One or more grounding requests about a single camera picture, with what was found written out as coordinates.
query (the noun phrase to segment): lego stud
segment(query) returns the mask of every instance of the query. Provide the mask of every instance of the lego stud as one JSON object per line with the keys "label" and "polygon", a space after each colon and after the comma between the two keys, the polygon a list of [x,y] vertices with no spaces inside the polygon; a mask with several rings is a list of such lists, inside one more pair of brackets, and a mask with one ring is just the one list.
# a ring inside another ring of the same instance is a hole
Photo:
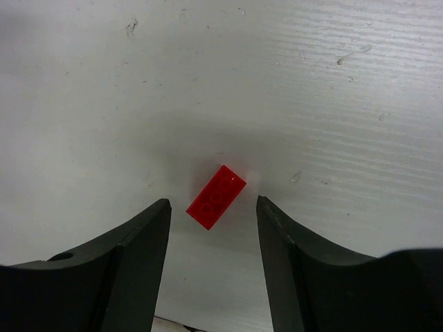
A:
{"label": "lego stud", "polygon": [[207,230],[211,229],[246,182],[226,166],[221,166],[186,212]]}

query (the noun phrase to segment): red plastic piece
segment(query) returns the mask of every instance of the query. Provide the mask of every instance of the red plastic piece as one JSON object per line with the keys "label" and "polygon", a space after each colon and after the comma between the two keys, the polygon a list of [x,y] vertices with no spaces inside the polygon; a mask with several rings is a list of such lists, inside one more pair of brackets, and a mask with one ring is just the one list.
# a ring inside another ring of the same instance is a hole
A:
{"label": "red plastic piece", "polygon": [[223,165],[186,212],[210,230],[245,185],[244,180]]}

